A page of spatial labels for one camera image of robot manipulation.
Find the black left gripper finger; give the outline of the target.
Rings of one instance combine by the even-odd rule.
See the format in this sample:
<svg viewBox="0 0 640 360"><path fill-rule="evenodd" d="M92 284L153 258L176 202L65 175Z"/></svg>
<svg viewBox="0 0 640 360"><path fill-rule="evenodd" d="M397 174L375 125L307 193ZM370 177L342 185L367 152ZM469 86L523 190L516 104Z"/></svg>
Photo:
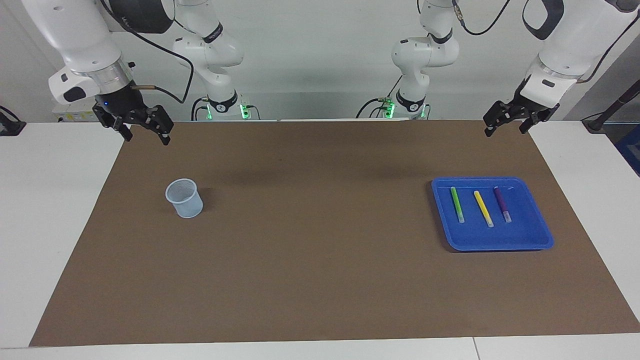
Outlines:
<svg viewBox="0 0 640 360"><path fill-rule="evenodd" d="M523 121L519 126L519 132L526 134L534 125L548 121L558 108L559 106L556 105L553 108L546 108L540 111L530 111L526 109L523 113Z"/></svg>
<svg viewBox="0 0 640 360"><path fill-rule="evenodd" d="M521 105L496 101L483 116L484 134L491 137L498 127L507 125L521 114Z"/></svg>

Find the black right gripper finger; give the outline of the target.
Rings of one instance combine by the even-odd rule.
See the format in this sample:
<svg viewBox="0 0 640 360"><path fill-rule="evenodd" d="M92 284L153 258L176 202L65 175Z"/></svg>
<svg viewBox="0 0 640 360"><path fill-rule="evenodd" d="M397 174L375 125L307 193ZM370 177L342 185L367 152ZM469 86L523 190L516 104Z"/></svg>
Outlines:
<svg viewBox="0 0 640 360"><path fill-rule="evenodd" d="M133 138L133 133L130 128L122 121L121 117L114 117L112 114L107 112L101 106L94 106L93 112L98 122L107 129L112 129L115 132L119 133L125 142L130 142Z"/></svg>
<svg viewBox="0 0 640 360"><path fill-rule="evenodd" d="M134 125L139 125L146 130L154 132L162 142L162 145L169 145L170 132L174 127L174 123L162 105L132 110L132 121Z"/></svg>

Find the purple pen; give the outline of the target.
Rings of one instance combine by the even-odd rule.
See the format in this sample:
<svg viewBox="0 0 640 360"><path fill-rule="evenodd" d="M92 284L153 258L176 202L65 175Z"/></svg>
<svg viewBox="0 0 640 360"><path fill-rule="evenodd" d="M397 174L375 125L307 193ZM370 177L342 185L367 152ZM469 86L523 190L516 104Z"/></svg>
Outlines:
<svg viewBox="0 0 640 360"><path fill-rule="evenodd" d="M495 186L493 188L493 193L494 196L496 198L496 201L498 203L498 206L500 208L500 211L502 213L503 219L505 221L505 223L512 223L512 217L510 215L506 200L505 200L505 196L503 196L503 193L500 189L500 187Z"/></svg>

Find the yellow pen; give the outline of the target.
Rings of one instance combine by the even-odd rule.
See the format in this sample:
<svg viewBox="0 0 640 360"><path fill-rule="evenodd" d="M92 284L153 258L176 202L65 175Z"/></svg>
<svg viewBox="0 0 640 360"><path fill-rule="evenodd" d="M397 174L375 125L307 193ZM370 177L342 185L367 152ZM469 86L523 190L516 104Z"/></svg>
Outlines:
<svg viewBox="0 0 640 360"><path fill-rule="evenodd" d="M482 198L482 194L478 190L474 190L473 195L477 202L478 208L480 209L480 212L483 216L483 219L487 224L487 227L493 228L494 222L492 217L490 216L489 208L486 206L486 203Z"/></svg>

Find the green pen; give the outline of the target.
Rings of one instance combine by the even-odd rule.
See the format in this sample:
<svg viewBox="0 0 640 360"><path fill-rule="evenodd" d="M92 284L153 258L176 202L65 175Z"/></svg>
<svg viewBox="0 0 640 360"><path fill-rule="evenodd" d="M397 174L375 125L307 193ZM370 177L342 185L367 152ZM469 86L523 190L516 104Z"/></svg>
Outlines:
<svg viewBox="0 0 640 360"><path fill-rule="evenodd" d="M450 187L450 194L452 197L452 202L454 203L455 214L457 216L458 223L463 224L466 219L464 217L464 212L462 209L462 205L460 202L460 198L458 196L458 191L455 187Z"/></svg>

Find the white power strip box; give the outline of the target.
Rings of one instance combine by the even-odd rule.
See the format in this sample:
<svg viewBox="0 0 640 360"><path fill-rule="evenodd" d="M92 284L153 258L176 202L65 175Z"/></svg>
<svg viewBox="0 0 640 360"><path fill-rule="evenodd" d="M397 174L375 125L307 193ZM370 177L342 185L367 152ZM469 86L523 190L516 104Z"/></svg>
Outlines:
<svg viewBox="0 0 640 360"><path fill-rule="evenodd" d="M54 120L57 123L95 123L98 118L93 111L64 111L53 112Z"/></svg>

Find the black stand pole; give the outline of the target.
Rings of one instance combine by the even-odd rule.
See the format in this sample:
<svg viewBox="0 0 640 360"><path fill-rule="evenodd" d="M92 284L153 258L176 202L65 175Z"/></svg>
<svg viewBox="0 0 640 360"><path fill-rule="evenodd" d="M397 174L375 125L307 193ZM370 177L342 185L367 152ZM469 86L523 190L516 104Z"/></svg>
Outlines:
<svg viewBox="0 0 640 360"><path fill-rule="evenodd" d="M586 116L580 122L590 133L599 133L608 121L624 105L640 95L640 79L636 80L624 93L602 112Z"/></svg>

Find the translucent plastic cup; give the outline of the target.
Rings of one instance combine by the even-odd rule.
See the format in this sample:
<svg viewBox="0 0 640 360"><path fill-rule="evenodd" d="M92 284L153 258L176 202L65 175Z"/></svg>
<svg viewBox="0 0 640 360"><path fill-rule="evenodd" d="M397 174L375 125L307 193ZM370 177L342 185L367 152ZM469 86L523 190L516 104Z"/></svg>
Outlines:
<svg viewBox="0 0 640 360"><path fill-rule="evenodd" d="M196 217L204 207L198 186L190 178L178 178L170 182L165 189L165 198L183 219Z"/></svg>

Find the blue box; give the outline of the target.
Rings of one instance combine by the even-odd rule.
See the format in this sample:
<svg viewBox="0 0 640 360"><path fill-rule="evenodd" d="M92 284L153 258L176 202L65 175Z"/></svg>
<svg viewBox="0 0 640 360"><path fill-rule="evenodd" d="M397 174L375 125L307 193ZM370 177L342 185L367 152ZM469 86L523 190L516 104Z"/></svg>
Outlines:
<svg viewBox="0 0 640 360"><path fill-rule="evenodd" d="M627 164L640 177L640 124L614 143Z"/></svg>

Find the black table clamp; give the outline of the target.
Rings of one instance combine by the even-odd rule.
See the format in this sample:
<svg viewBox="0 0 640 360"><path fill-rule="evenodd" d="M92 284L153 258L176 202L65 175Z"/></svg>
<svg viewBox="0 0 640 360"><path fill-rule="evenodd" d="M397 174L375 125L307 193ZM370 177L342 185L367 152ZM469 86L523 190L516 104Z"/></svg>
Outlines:
<svg viewBox="0 0 640 360"><path fill-rule="evenodd" d="M0 105L0 137L18 136L25 126L25 121L22 121L13 111Z"/></svg>

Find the blue plastic tray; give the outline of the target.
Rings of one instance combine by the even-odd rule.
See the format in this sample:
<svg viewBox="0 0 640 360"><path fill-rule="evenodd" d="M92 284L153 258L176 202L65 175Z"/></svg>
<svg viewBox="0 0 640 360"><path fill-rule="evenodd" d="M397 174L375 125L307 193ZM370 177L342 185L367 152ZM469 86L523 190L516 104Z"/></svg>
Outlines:
<svg viewBox="0 0 640 360"><path fill-rule="evenodd" d="M553 235L526 183L518 177L437 177L431 182L445 238L461 252L539 251L550 249ZM455 187L465 222L459 223L450 187ZM512 223L505 223L493 192L499 187ZM474 198L479 191L494 227L489 228Z"/></svg>

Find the brown table mat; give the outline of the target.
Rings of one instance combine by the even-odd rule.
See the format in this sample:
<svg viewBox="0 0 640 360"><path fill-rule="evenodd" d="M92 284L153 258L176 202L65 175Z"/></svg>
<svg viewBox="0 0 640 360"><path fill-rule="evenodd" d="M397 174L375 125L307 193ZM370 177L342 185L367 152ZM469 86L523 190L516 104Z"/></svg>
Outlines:
<svg viewBox="0 0 640 360"><path fill-rule="evenodd" d="M178 123L132 129L35 347L640 332L530 136L479 121ZM554 238L462 253L430 189L516 176ZM167 186L194 180L181 218Z"/></svg>

